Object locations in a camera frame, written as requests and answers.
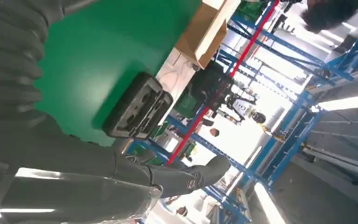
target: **blue metal shelving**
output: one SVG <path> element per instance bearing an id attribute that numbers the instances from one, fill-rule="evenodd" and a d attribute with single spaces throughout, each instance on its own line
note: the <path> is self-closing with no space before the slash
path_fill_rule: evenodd
<path id="1" fill-rule="evenodd" d="M 248 39 L 252 37 L 252 34 L 249 31 L 247 31 L 247 28 L 257 29 L 257 25 L 252 24 L 236 15 L 232 17 L 232 22 L 236 25 L 236 27 L 228 25 L 229 30 Z M 313 55 L 297 48 L 296 46 L 284 41 L 281 38 L 274 36 L 273 34 L 265 30 L 262 31 L 262 34 L 265 35 L 267 38 L 275 41 L 276 43 L 281 44 L 287 47 L 288 49 L 298 53 L 299 55 L 305 57 L 306 60 L 290 57 L 278 52 L 277 50 L 273 49 L 270 46 L 265 45 L 260 41 L 256 41 L 256 43 L 260 45 L 262 48 L 269 50 L 273 54 L 287 60 L 288 62 L 291 62 L 292 64 L 298 66 L 304 71 L 307 71 L 309 75 L 311 74 L 314 75 L 315 79 L 317 80 L 316 81 L 317 85 L 326 85 L 326 84 L 334 85 L 335 82 L 339 79 L 347 79 L 349 81 L 352 81 L 354 79 L 350 75 L 350 73 L 358 66 L 358 40 L 353 45 L 353 47 L 344 55 L 338 57 L 337 59 L 329 63 L 325 63 L 322 60 L 314 57 Z M 216 60 L 228 66 L 228 69 L 226 71 L 227 74 L 230 73 L 231 69 L 234 67 L 235 63 L 238 60 L 234 55 L 231 55 L 222 49 L 218 51 L 215 57 Z M 309 67 L 306 67 L 305 65 L 312 65 L 316 67 L 316 69 L 312 70 Z M 297 122 L 295 122 L 294 128 L 291 130 L 291 132 L 289 132 L 289 134 L 283 140 L 283 143 L 278 142 L 275 138 L 270 138 L 267 144 L 259 152 L 256 159 L 249 166 L 249 168 L 245 168 L 243 164 L 238 163 L 235 159 L 228 156 L 226 153 L 218 149 L 216 146 L 214 146 L 213 144 L 211 144 L 210 142 L 208 142 L 206 139 L 202 138 L 198 134 L 193 133 L 191 135 L 191 138 L 196 142 L 198 142 L 199 144 L 201 144 L 202 146 L 204 146 L 205 148 L 207 148 L 208 150 L 210 150 L 211 152 L 227 157 L 233 167 L 238 169 L 240 172 L 244 173 L 244 177 L 241 181 L 242 185 L 245 185 L 249 181 L 255 181 L 264 184 L 266 189 L 271 189 L 271 185 L 274 183 L 274 181 L 277 180 L 277 178 L 282 173 L 282 171 L 287 167 L 291 158 L 300 150 L 302 144 L 307 139 L 311 130 L 318 123 L 324 112 L 323 110 L 317 113 L 310 112 L 309 110 L 310 107 L 315 105 L 315 103 L 310 99 L 309 97 L 310 94 L 307 91 L 303 91 L 300 94 L 296 94 L 290 88 L 287 88 L 283 84 L 275 81 L 273 78 L 261 73 L 260 69 L 253 68 L 252 66 L 249 66 L 245 62 L 241 62 L 241 66 L 254 73 L 253 75 L 248 74 L 244 70 L 241 70 L 241 67 L 238 70 L 240 74 L 248 77 L 251 80 L 251 82 L 258 82 L 264 85 L 266 88 L 270 89 L 271 91 L 288 99 L 290 102 L 293 103 L 293 107 L 289 110 L 285 119 L 281 122 L 279 129 L 276 131 L 277 133 L 286 133 L 288 132 L 288 130 L 290 130 L 290 126 L 293 123 L 294 119 L 297 119 L 296 115 L 298 114 L 299 109 L 303 109 L 302 117 Z M 333 75 L 331 77 L 323 76 L 321 74 L 322 70 L 329 70 Z M 263 79 L 266 79 L 268 82 L 271 82 L 280 91 L 268 87 L 268 85 L 263 82 L 263 79 L 258 79 L 258 77 L 262 77 Z M 296 99 L 291 98 L 287 94 L 287 92 L 293 93 L 296 96 Z M 186 133 L 188 131 L 188 128 L 183 124 L 181 124 L 179 121 L 177 121 L 175 118 L 168 116 L 166 120 L 173 126 L 179 128 L 181 132 Z M 159 146 L 152 140 L 143 141 L 143 142 L 136 141 L 135 144 L 141 144 L 144 147 L 148 147 L 152 149 L 154 152 L 156 152 L 157 156 L 163 161 L 168 161 L 168 158 L 170 157 L 170 153 L 168 153 L 165 149 L 163 149 L 161 146 Z M 269 161 L 269 163 L 267 163 L 265 169 L 262 170 L 261 173 L 258 173 L 259 168 L 262 165 L 263 166 L 265 165 L 263 164 L 263 162 L 266 160 L 266 158 L 268 157 L 268 155 L 273 149 L 277 149 L 276 153 L 272 156 L 272 159 Z M 222 192 L 221 190 L 219 190 L 214 186 L 207 187 L 204 189 L 204 191 L 210 196 L 212 196 L 213 198 L 215 198 L 216 200 L 220 201 L 225 209 L 229 210 L 234 214 L 233 217 L 236 218 L 235 223 L 250 222 L 250 220 L 248 220 L 243 214 L 247 208 L 243 207 L 242 204 L 238 203 L 230 196 L 227 196 L 225 192 Z M 233 223 L 234 221 L 231 218 L 224 220 L 223 217 L 225 217 L 224 212 L 221 213 L 221 219 L 220 219 L 221 223 L 223 222 Z"/>

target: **green mat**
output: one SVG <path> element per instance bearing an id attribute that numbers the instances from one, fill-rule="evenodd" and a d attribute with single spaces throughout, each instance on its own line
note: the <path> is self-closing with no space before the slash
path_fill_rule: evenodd
<path id="1" fill-rule="evenodd" d="M 100 129 L 133 78 L 156 75 L 199 0 L 101 0 L 52 26 L 37 108 L 66 134 L 109 146 Z"/>

